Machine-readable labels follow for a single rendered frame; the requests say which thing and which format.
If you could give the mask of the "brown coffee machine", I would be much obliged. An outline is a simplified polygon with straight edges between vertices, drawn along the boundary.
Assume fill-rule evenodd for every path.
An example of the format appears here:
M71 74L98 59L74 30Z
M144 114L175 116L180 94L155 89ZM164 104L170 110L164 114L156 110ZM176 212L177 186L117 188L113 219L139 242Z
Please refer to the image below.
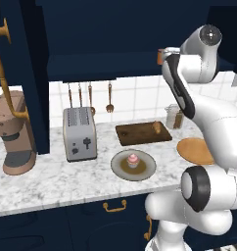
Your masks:
M0 137L7 152L3 164L4 173L18 176L31 170L36 161L31 125L27 119L16 118L11 113L4 94L0 95Z

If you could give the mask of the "silver two-slot toaster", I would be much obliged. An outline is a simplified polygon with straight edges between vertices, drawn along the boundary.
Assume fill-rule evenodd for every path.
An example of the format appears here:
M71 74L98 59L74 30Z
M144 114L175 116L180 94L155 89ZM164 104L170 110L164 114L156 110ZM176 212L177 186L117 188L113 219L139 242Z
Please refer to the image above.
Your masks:
M64 110L63 139L69 162L97 158L96 126L89 107Z

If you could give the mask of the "navy wall cabinets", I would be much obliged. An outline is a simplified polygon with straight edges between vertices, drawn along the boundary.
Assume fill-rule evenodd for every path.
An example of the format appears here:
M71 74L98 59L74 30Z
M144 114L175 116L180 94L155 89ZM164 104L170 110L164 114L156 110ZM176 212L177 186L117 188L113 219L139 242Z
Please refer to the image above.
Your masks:
M158 51L198 27L222 33L220 68L237 73L237 0L35 0L42 8L51 81L158 75Z

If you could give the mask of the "glass jar with brown contents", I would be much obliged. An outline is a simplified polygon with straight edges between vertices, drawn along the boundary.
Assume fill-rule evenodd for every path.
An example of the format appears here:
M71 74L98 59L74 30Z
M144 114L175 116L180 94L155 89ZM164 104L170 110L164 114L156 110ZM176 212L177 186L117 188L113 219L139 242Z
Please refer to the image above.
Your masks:
M166 126L170 129L180 129L183 124L184 115L176 104L170 104L165 107Z

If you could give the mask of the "round light wooden board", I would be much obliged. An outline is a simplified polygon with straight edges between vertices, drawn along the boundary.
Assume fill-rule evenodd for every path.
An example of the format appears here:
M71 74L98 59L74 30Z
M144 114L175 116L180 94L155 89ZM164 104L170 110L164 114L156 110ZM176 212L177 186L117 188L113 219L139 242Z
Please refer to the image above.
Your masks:
M213 156L206 141L199 137L181 139L176 146L178 154L186 161L196 165L213 165Z

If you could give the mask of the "navy base cabinets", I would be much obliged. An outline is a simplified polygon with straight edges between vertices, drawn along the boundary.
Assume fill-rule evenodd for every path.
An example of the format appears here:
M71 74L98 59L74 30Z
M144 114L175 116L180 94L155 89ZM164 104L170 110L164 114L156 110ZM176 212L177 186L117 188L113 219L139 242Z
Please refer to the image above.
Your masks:
M145 251L144 194L0 217L0 251ZM158 223L152 220L152 234Z

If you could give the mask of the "hanging brass fork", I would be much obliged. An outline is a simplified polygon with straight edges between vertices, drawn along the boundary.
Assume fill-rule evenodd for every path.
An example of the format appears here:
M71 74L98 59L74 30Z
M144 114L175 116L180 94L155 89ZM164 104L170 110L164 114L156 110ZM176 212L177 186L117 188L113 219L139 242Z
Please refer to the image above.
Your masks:
M108 84L108 91L109 91L109 104L106 106L106 110L108 113L112 113L114 111L114 105L112 104L112 84L110 81Z

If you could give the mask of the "navy tall cabinet door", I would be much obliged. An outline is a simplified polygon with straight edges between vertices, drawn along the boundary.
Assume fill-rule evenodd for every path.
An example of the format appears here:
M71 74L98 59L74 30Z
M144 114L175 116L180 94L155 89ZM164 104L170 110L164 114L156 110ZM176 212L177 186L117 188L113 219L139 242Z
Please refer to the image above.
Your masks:
M36 150L50 152L49 58L43 11L35 0L0 0L0 26L7 20L11 41L0 37L0 59L9 86L23 88Z

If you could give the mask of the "dark wooden cutting board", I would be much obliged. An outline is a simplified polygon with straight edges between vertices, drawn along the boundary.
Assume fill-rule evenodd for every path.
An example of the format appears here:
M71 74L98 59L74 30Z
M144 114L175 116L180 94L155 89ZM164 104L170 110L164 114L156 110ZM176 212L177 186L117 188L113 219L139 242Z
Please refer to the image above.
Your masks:
M153 129L153 123L117 125L116 132L120 145L130 146L172 140L171 135L161 122L161 132L156 134Z

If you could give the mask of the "hanging brass utensil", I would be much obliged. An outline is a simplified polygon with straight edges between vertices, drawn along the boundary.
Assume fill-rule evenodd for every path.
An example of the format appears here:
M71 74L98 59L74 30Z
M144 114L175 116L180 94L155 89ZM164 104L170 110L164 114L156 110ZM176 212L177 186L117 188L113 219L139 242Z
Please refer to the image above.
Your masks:
M78 97L79 97L79 105L80 105L80 107L83 107L83 103L82 103L82 89L81 89L80 82L78 83Z
M69 89L70 106L71 106L71 108L73 108L73 105L72 105L72 95L71 95L71 85L70 85L69 82L68 82L68 89Z

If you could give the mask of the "grey round plate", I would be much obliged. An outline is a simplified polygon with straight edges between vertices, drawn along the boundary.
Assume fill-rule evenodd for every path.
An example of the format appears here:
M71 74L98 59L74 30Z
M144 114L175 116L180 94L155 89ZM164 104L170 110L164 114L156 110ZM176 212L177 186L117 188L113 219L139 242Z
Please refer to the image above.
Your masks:
M136 154L140 160L134 169L127 164L127 157ZM156 171L154 158L144 151L136 149L126 149L118 152L111 160L112 171L120 178L129 181L141 181L151 177Z

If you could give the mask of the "pink frosted cupcake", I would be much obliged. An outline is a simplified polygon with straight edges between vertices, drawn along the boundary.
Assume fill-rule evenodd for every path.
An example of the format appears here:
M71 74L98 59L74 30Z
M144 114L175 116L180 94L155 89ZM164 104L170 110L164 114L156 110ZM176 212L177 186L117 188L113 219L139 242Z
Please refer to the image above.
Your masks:
M138 166L140 160L136 154L130 154L127 157L127 164L130 168L134 169Z

